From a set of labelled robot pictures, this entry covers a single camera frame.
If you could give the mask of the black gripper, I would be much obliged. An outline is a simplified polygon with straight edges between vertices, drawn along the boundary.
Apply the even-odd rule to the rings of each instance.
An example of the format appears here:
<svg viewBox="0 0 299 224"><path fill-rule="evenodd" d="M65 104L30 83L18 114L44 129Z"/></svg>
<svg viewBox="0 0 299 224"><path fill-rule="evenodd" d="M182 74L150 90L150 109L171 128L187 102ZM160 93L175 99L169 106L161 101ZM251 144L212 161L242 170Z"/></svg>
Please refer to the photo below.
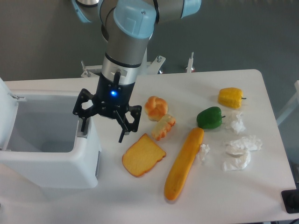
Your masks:
<svg viewBox="0 0 299 224"><path fill-rule="evenodd" d="M85 131L86 120L96 114L117 120L122 127L119 143L126 132L137 132L142 107L129 105L134 85L121 84L121 73L116 72L112 80L100 74L94 95L82 89L73 109L73 114L82 119L81 132Z"/></svg>

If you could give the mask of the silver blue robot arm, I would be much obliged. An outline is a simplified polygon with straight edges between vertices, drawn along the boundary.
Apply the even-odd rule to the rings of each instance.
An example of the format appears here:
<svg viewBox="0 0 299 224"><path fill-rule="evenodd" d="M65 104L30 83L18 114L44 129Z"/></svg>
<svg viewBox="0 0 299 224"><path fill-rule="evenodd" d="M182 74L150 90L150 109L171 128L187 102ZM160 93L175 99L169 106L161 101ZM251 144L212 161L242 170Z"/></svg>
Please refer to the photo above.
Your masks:
<svg viewBox="0 0 299 224"><path fill-rule="evenodd" d="M141 73L142 62L154 26L182 19L199 11L199 0L100 0L97 4L107 50L96 92L82 89L73 114L81 131L90 117L101 115L117 120L122 135L138 130L142 107L129 101Z"/></svg>

